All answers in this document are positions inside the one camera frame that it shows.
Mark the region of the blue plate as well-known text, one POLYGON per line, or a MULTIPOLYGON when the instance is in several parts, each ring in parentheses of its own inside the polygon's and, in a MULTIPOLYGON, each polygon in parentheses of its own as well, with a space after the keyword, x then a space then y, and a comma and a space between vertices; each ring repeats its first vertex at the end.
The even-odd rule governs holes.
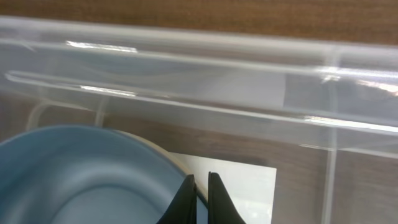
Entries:
POLYGON ((116 130, 40 128, 1 143, 1 222, 156 223, 186 176, 116 130))

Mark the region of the cream plate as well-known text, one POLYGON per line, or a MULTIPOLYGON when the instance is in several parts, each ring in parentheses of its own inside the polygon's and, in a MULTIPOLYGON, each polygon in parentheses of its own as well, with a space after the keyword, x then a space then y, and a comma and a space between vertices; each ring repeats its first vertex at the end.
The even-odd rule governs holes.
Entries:
MULTIPOLYGON (((164 157, 168 158, 175 166, 177 166, 184 174, 190 175, 194 174, 191 169, 189 169, 181 160, 179 160, 177 157, 175 157, 171 152, 163 149, 162 147, 156 145, 155 143, 144 139, 140 136, 137 136, 135 134, 127 133, 125 131, 117 130, 119 133, 123 133, 127 136, 130 136, 131 138, 137 139, 138 141, 142 142, 143 144, 150 146, 151 148, 155 149, 158 153, 162 154, 164 157)), ((198 181, 195 181, 198 189, 198 193, 201 197, 202 202, 207 205, 208 204, 208 193, 207 189, 204 188, 204 186, 198 181)))

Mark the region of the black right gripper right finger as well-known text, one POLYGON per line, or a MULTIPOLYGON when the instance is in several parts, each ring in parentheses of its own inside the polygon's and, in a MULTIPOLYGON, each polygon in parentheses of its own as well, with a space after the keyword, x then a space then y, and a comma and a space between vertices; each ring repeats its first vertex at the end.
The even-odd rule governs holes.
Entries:
POLYGON ((245 224, 216 172, 208 174, 208 224, 245 224))

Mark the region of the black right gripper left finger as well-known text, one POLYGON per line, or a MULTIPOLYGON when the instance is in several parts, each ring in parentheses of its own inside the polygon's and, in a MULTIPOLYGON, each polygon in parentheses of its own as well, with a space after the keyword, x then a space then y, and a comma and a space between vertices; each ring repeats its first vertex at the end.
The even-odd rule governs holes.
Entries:
POLYGON ((188 175, 157 224, 196 224, 197 185, 194 175, 188 175))

